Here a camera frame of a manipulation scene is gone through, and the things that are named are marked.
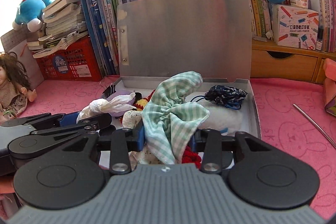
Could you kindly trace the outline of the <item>white fluffy scrunchie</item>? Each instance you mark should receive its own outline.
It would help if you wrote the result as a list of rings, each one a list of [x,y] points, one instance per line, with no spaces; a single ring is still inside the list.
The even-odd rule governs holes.
[[[241,129],[243,114],[240,110],[218,106],[205,100],[198,104],[210,112],[209,117],[199,125],[199,129],[213,129],[224,135],[233,135]]]

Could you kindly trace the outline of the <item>silver open cardboard box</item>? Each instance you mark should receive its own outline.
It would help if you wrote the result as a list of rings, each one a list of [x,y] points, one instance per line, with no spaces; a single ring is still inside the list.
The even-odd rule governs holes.
[[[252,34],[248,0],[140,0],[117,9],[120,78],[117,90],[148,96],[164,80],[194,71],[193,92],[214,85],[247,91],[237,130],[259,138],[260,122],[250,82]]]

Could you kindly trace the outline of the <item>purple fluffy scrunchie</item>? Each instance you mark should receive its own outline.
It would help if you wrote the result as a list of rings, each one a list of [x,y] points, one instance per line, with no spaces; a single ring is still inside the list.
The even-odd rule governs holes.
[[[127,111],[134,110],[135,92],[126,90],[117,91],[109,96],[105,110],[113,117],[123,116]]]

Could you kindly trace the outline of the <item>brown haired doll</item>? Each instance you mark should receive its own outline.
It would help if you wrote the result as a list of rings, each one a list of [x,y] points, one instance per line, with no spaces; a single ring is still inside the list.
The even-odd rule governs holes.
[[[1,123],[18,118],[28,102],[37,98],[31,90],[27,71],[14,52],[1,52]]]

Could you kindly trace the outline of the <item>wooden drawer shelf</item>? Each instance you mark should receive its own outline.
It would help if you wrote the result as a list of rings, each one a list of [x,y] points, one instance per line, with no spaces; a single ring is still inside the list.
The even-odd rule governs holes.
[[[326,78],[325,59],[335,53],[278,46],[272,41],[252,40],[252,78],[280,78],[322,84]]]

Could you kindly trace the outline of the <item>white plastic bag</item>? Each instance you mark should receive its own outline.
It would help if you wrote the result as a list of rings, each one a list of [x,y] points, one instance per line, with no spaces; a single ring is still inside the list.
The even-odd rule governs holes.
[[[92,101],[88,106],[84,107],[82,111],[80,111],[77,117],[77,123],[79,120],[93,117],[102,113],[107,113],[105,110],[105,106],[108,101],[104,98],[99,98]]]

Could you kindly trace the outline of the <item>stack of books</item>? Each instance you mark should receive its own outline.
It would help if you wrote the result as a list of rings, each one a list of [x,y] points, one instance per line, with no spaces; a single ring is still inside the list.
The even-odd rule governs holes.
[[[39,45],[29,46],[35,59],[64,50],[88,34],[81,0],[51,0],[42,14],[43,26],[37,32]]]

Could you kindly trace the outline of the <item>yellow red crochet scrunchie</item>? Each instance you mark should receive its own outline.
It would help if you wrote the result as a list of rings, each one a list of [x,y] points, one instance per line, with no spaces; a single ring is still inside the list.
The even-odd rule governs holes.
[[[133,106],[136,107],[137,111],[142,111],[144,107],[148,104],[151,97],[153,96],[155,90],[153,90],[147,97],[143,97],[141,93],[135,93],[135,100]]]

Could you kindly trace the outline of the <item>white pencil print box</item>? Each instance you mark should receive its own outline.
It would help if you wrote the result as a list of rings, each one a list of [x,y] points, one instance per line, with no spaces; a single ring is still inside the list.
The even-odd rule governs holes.
[[[273,5],[272,27],[278,46],[316,49],[319,13],[288,5]]]

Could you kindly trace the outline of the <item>green checked fabric scrunchie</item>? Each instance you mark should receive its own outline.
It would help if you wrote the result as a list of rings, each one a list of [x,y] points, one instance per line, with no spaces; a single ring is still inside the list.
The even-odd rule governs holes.
[[[143,122],[145,146],[130,152],[131,168],[139,164],[179,164],[183,162],[188,142],[210,112],[186,97],[202,85],[201,74],[179,73],[161,82],[142,109],[129,110],[122,117],[124,128]]]

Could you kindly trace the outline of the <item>pink triangular toy house box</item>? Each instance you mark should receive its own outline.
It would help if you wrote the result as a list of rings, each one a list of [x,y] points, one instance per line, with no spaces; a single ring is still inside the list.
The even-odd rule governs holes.
[[[323,86],[325,91],[325,111],[333,116],[336,116],[336,66],[335,61],[326,59],[323,63],[323,70],[326,78]]]

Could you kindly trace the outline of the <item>pink rabbit print mat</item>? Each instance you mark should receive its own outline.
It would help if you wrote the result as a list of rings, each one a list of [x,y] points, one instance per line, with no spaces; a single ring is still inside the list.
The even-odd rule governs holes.
[[[113,77],[102,82],[43,81],[37,87],[37,99],[22,115],[80,111],[100,98],[112,81]],[[321,182],[311,207],[329,219],[335,214],[335,149],[293,107],[294,103],[298,105],[334,139],[335,117],[324,110],[323,86],[286,79],[252,79],[251,85],[262,139],[307,162],[318,172]]]

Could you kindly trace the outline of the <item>metal rod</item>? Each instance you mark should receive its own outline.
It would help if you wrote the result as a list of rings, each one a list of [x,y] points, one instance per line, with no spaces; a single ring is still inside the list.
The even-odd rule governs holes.
[[[314,121],[308,114],[306,114],[306,112],[304,112],[295,103],[293,104],[293,107],[297,109],[324,136],[324,138],[331,144],[331,146],[334,149],[336,149],[335,141],[323,130],[323,128],[316,121]]]

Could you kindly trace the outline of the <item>dark blue patterned scrunchie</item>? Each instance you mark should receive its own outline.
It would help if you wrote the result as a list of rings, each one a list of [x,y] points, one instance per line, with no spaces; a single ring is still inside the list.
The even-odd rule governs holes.
[[[199,102],[206,100],[212,104],[226,107],[232,110],[240,110],[248,93],[244,89],[231,86],[215,85],[204,95],[195,96],[190,101]]]

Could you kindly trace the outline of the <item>red knitted scrunchie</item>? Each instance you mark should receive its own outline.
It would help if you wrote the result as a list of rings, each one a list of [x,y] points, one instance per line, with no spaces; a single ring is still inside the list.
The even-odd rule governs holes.
[[[193,163],[197,169],[201,168],[202,158],[197,152],[192,151],[189,146],[186,146],[182,155],[182,164]]]

